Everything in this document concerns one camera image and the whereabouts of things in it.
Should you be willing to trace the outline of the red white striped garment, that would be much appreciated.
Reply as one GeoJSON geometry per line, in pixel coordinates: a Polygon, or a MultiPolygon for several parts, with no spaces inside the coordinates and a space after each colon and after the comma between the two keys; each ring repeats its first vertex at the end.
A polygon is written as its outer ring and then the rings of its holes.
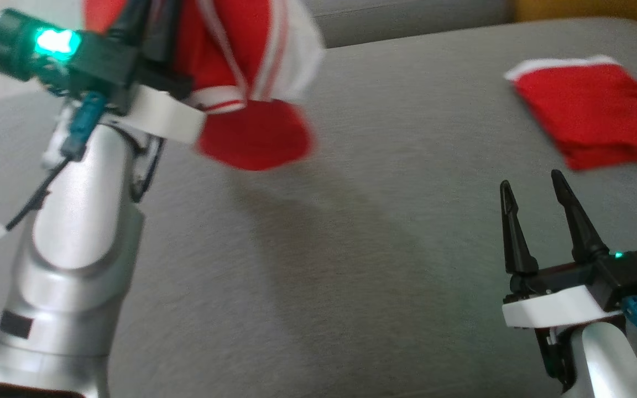
{"type": "Polygon", "coordinates": [[[182,0],[175,70],[206,113],[196,149],[263,171],[302,159],[312,136],[299,102],[326,48],[301,0],[182,0]]]}

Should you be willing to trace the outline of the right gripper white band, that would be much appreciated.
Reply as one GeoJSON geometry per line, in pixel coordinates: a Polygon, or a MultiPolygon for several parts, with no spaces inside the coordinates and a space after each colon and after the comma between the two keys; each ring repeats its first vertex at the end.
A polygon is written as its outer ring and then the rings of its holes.
{"type": "Polygon", "coordinates": [[[589,291],[595,277],[593,265],[577,265],[609,256],[609,247],[564,174],[554,169],[551,180],[566,215],[576,264],[540,270],[524,238],[510,181],[500,184],[505,269],[510,277],[510,294],[503,300],[502,313],[510,328],[569,327],[622,314],[617,308],[603,309],[589,291]]]}

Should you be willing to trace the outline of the grey sofa back cushion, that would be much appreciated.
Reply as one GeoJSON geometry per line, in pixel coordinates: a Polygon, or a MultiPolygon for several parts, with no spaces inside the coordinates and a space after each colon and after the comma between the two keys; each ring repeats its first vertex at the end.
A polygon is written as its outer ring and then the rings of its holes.
{"type": "Polygon", "coordinates": [[[328,48],[510,23],[515,0],[301,0],[328,48]]]}

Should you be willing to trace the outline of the grey sofa seat cushion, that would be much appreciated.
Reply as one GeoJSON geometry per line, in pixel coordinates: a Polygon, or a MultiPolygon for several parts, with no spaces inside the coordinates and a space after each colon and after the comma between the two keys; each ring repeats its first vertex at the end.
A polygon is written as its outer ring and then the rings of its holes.
{"type": "Polygon", "coordinates": [[[574,173],[506,70],[611,56],[637,23],[540,21],[327,52],[311,156],[244,173],[169,144],[109,363],[113,398],[558,398],[506,327],[499,185],[541,267],[571,260],[550,173],[637,250],[637,164],[574,173]]]}

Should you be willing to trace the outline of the folded red garment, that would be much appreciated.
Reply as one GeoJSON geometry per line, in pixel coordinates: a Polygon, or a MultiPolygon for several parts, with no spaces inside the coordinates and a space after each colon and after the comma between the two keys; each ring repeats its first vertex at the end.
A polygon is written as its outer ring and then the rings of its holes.
{"type": "Polygon", "coordinates": [[[504,77],[570,169],[637,162],[637,79],[610,56],[524,60],[504,77]]]}

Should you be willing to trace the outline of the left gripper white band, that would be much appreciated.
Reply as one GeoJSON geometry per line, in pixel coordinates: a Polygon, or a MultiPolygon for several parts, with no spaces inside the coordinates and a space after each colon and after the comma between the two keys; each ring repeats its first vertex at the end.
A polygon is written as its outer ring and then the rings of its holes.
{"type": "MultiPolygon", "coordinates": [[[[147,26],[151,0],[126,0],[109,28],[114,42],[136,47],[147,26]]],[[[153,61],[171,62],[179,30],[182,0],[155,0],[153,13],[153,61]]],[[[206,115],[184,103],[192,82],[164,65],[124,56],[101,60],[101,75],[113,81],[113,91],[127,91],[129,111],[124,116],[109,113],[103,124],[132,133],[193,144],[205,125],[206,115]]]]}

